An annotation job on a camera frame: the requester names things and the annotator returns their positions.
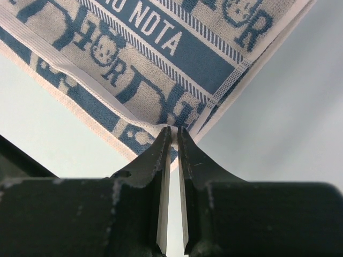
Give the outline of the blue white patterned towel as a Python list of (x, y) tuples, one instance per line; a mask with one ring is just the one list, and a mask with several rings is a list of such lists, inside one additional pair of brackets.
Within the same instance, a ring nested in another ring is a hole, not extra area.
[(199, 141), (313, 1), (1, 1), (1, 53), (128, 160)]

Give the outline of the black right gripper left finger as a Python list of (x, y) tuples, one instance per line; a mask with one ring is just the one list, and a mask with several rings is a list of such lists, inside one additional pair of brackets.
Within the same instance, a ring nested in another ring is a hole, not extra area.
[(1, 180), (1, 256), (165, 256), (170, 127), (102, 179)]

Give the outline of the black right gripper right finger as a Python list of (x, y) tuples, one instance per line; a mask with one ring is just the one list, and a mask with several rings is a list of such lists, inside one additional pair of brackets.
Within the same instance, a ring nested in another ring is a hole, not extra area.
[(248, 182), (180, 127), (184, 252), (188, 256), (342, 256), (342, 194), (328, 183)]

